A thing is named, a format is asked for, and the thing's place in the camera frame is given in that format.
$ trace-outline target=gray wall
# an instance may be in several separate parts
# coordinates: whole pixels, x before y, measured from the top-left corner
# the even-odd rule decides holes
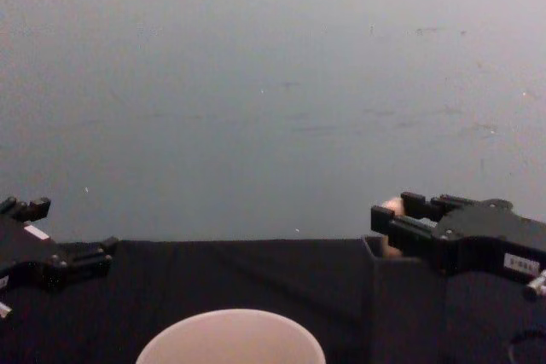
[[[58,240],[345,238],[404,190],[546,219],[545,0],[0,0],[0,193]]]

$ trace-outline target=cable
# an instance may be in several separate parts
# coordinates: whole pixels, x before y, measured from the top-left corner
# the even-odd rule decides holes
[[[514,357],[514,347],[517,344],[521,344],[524,341],[533,340],[535,338],[542,339],[544,342],[546,342],[546,330],[541,326],[536,328],[528,328],[513,336],[508,344],[508,362],[510,364],[519,364]]]

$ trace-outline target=black fabric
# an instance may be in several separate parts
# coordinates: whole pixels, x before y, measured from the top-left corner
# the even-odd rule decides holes
[[[360,363],[362,257],[360,240],[122,241],[106,278],[2,295],[14,316],[2,323],[0,364],[134,363],[169,325],[230,308],[285,315],[315,335],[328,364]],[[447,356],[506,362],[504,343],[536,318],[520,300],[505,280],[452,280]]]

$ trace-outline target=black table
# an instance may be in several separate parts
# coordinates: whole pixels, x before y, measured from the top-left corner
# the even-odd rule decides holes
[[[315,335],[328,364],[360,364],[365,274],[360,240],[121,241],[107,278],[2,295],[14,316],[2,323],[0,364],[134,363],[169,325],[232,308],[285,315]],[[446,355],[464,363],[506,362],[514,330],[546,310],[486,274],[452,279],[447,304]]]

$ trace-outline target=white label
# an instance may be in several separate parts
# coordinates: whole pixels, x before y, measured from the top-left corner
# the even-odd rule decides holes
[[[37,238],[41,240],[49,238],[49,236],[45,232],[42,232],[40,229],[32,225],[25,226],[25,231],[27,231],[30,234],[33,234],[34,236],[36,236]]]
[[[5,276],[2,279],[0,279],[0,289],[3,289],[5,286],[8,285],[9,276]]]
[[[532,274],[533,276],[538,276],[540,274],[539,262],[511,255],[509,253],[504,254],[504,267],[517,272]]]

